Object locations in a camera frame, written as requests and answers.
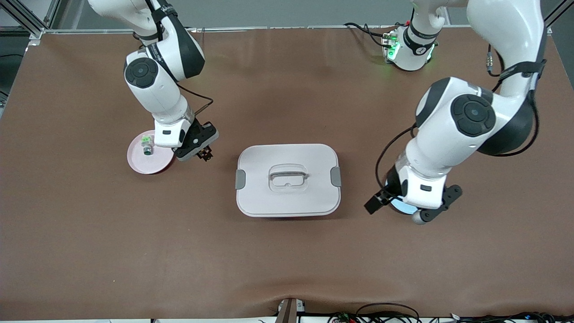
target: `wire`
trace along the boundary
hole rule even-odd
[[[574,2],[570,3],[570,4],[566,7],[566,9],[564,9],[560,14],[558,14],[558,15],[556,16],[556,18],[554,18],[554,20],[552,20],[550,23],[548,23],[548,24],[546,25],[546,27],[552,26],[552,24],[554,24],[554,22],[555,22],[558,18],[560,18],[560,16],[562,16],[568,9],[570,9],[570,7],[571,7],[572,5],[574,5]]]
[[[381,188],[381,190],[383,192],[385,192],[385,194],[388,194],[389,196],[391,196],[392,198],[395,198],[399,201],[402,201],[402,198],[390,193],[387,191],[387,189],[384,187],[384,185],[381,182],[381,178],[379,177],[379,166],[381,164],[381,159],[383,159],[383,156],[385,155],[385,153],[387,152],[387,150],[389,150],[389,147],[391,147],[392,144],[394,144],[395,141],[397,141],[400,137],[402,137],[405,133],[410,132],[412,129],[416,128],[417,124],[413,124],[411,127],[403,130],[401,133],[399,133],[395,138],[393,138],[391,141],[389,141],[389,143],[387,144],[387,146],[385,146],[385,148],[383,149],[383,151],[381,152],[381,154],[379,155],[379,158],[377,158],[377,163],[375,164],[375,178],[377,179],[377,183],[379,184],[379,187]]]
[[[372,307],[372,306],[398,306],[398,307],[402,307],[402,308],[409,309],[409,310],[413,311],[413,312],[416,314],[417,322],[418,322],[418,323],[421,323],[421,316],[419,315],[419,313],[417,312],[416,309],[414,309],[414,308],[412,308],[412,307],[410,307],[410,306],[407,306],[407,305],[399,304],[399,303],[371,303],[371,304],[363,305],[363,306],[359,307],[359,309],[355,312],[355,315],[358,316],[358,315],[359,315],[359,312],[360,312],[362,309],[365,309],[365,308],[367,308],[367,307]]]
[[[21,55],[21,54],[8,54],[8,55],[2,55],[2,56],[0,56],[0,58],[3,58],[3,57],[10,57],[10,56],[20,56],[21,58],[24,58],[24,55]]]
[[[374,33],[374,32],[372,32],[371,29],[369,28],[369,25],[367,25],[367,24],[365,24],[363,27],[361,27],[361,26],[357,25],[357,24],[354,23],[354,22],[348,22],[348,23],[344,24],[343,26],[354,26],[354,27],[357,27],[357,28],[358,28],[360,31],[362,31],[363,33],[369,34],[369,36],[371,36],[371,39],[375,42],[375,44],[377,44],[377,45],[379,45],[379,46],[381,46],[381,47],[384,47],[384,48],[391,48],[390,45],[386,45],[386,44],[379,43],[379,42],[375,39],[375,36],[377,36],[377,37],[384,37],[384,34],[379,34],[379,33]]]
[[[180,89],[182,89],[182,90],[184,90],[184,91],[186,91],[186,92],[188,92],[188,93],[191,93],[191,94],[195,95],[196,97],[200,97],[200,98],[203,98],[203,99],[206,99],[206,100],[209,100],[209,101],[210,101],[208,104],[206,104],[206,105],[202,106],[201,108],[199,108],[199,110],[195,112],[196,115],[200,114],[203,110],[207,109],[207,107],[210,106],[210,105],[214,102],[214,100],[213,100],[212,98],[206,97],[205,95],[201,95],[201,94],[195,93],[195,92],[193,92],[193,91],[191,91],[191,90],[186,89],[185,87],[183,87],[183,86],[181,86],[181,85],[179,85],[179,84],[177,85],[177,87],[179,87]]]
[[[371,39],[375,42],[375,44],[377,44],[377,45],[379,45],[379,46],[381,46],[381,47],[384,47],[384,48],[391,48],[391,45],[386,45],[386,44],[379,43],[379,42],[375,39],[373,33],[371,32],[371,29],[369,29],[369,26],[368,26],[367,24],[364,25],[364,28],[367,29],[367,33],[369,33],[369,36],[371,36]]]
[[[395,26],[403,26],[403,27],[407,27],[414,18],[414,7],[413,7],[413,11],[410,13],[410,20],[406,23],[406,24],[401,24],[400,22],[395,22]]]
[[[534,93],[530,94],[529,96],[530,96],[530,99],[532,100],[532,112],[534,113],[534,133],[532,134],[532,138],[530,138],[530,141],[528,142],[528,144],[526,146],[524,146],[522,149],[520,149],[519,151],[510,152],[510,153],[501,153],[498,155],[494,155],[495,157],[512,157],[512,156],[520,155],[521,153],[527,151],[528,148],[530,148],[534,144],[534,142],[536,141],[536,138],[538,137],[538,132],[540,131],[540,117],[538,116],[538,107],[536,106],[536,99],[534,98]]]
[[[501,65],[501,71],[504,71],[504,61],[502,60],[502,56],[500,55],[500,53],[498,51],[496,51],[496,52],[497,52],[497,56],[498,56],[498,62]],[[490,45],[490,44],[488,44],[487,59],[492,60],[492,45]],[[488,74],[492,77],[497,78],[500,76],[500,74],[493,74],[492,73],[492,62],[490,63],[490,66],[487,64],[486,70],[487,70]]]
[[[148,4],[148,8],[151,12],[155,11],[155,8],[153,7],[153,3],[152,0],[145,0],[145,3]],[[156,22],[156,31],[157,31],[157,41],[160,42],[161,40],[164,39],[164,35],[162,33],[161,30],[161,22]]]
[[[492,88],[492,92],[496,92],[501,84],[502,84],[502,81],[498,80],[497,84]]]
[[[343,26],[353,26],[353,27],[357,27],[357,28],[358,28],[360,31],[362,31],[363,33],[367,33],[367,34],[369,33],[369,32],[367,31],[367,29],[365,29],[365,28],[363,28],[363,27],[357,25],[357,24],[354,23],[354,22],[348,22],[348,23],[344,24]],[[374,35],[374,36],[377,36],[377,37],[383,37],[383,34],[374,33],[374,32],[370,32],[370,33],[371,33],[372,35]]]

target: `black strap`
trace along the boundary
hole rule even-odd
[[[502,82],[503,80],[517,73],[522,73],[522,76],[525,78],[530,77],[532,73],[538,73],[538,78],[540,78],[540,76],[542,75],[542,71],[544,70],[545,64],[546,64],[545,59],[543,59],[539,63],[535,63],[533,61],[522,61],[502,71],[498,81]]]
[[[134,35],[134,38],[137,40],[154,40],[154,39],[158,38],[157,33],[155,33],[151,36],[140,36],[134,32],[133,35]]]
[[[428,50],[432,47],[432,45],[435,44],[434,41],[426,45],[422,45],[415,42],[410,38],[408,30],[405,30],[405,33],[403,34],[403,39],[405,40],[405,45],[408,48],[410,48],[413,51],[413,54],[416,56],[426,54],[426,52],[428,52]]]
[[[409,25],[410,31],[413,32],[413,35],[417,36],[418,38],[422,38],[422,39],[434,39],[436,38],[436,36],[439,35],[440,32],[436,33],[436,34],[423,34],[421,32],[419,32],[413,25],[413,23],[411,22]]]
[[[171,14],[173,14],[174,16],[177,17],[176,9],[168,3],[167,5],[161,6],[159,9],[156,9],[152,12],[153,22],[158,23],[163,18],[165,18]]]

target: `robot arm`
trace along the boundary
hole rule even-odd
[[[544,67],[546,35],[539,1],[468,1],[472,28],[510,66],[501,73],[501,93],[457,78],[431,85],[416,110],[417,136],[389,171],[382,194],[367,203],[369,212],[399,195],[420,209],[438,209],[444,203],[444,185],[452,167],[477,150],[497,155],[527,139],[534,91]],[[427,221],[415,218],[415,222]]]
[[[171,147],[179,160],[211,158],[209,145],[219,132],[202,125],[181,95],[177,82],[201,73],[205,64],[199,44],[182,26],[165,0],[89,0],[94,10],[134,28],[144,48],[129,54],[125,81],[149,111],[155,124],[154,143]]]

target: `container lid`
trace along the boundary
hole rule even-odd
[[[239,157],[237,206],[250,217],[324,216],[341,200],[335,151],[323,144],[252,146]]]

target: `brown table cover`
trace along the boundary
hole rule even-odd
[[[153,128],[122,75],[137,41],[46,34],[29,48],[0,121],[0,319],[266,316],[285,297],[308,311],[393,301],[424,316],[574,312],[574,93],[551,40],[536,144],[512,158],[471,156],[447,181],[464,195],[417,226],[390,207],[364,210],[374,163],[434,81],[496,83],[471,29],[445,29],[417,72],[385,65],[356,30],[196,36],[207,64],[181,83],[215,99],[199,115],[220,131],[215,157],[152,176],[126,162],[129,142]],[[337,152],[336,212],[239,211],[239,154],[286,143]]]

